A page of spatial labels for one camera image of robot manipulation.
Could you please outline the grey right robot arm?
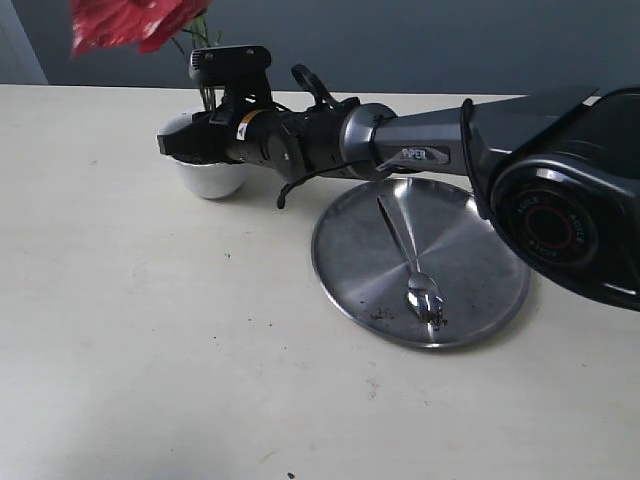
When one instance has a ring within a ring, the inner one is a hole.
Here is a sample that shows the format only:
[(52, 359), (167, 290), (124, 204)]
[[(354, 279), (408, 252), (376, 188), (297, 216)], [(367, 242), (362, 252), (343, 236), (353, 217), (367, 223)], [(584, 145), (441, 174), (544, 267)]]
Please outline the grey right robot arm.
[(188, 163), (254, 164), (287, 189), (314, 177), (469, 180), (481, 218), (519, 258), (590, 300), (639, 307), (639, 90), (589, 86), (400, 116), (323, 88), (295, 112), (226, 97), (157, 137)]

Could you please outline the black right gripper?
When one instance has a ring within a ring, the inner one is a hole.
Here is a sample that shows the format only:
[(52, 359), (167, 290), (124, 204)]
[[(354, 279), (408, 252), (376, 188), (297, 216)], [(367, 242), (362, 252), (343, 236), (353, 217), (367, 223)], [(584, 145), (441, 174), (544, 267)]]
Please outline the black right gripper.
[(309, 115), (253, 108), (234, 114), (225, 134), (211, 114), (184, 112), (156, 135), (159, 152), (182, 163), (248, 163), (277, 173), (308, 173), (303, 152)]

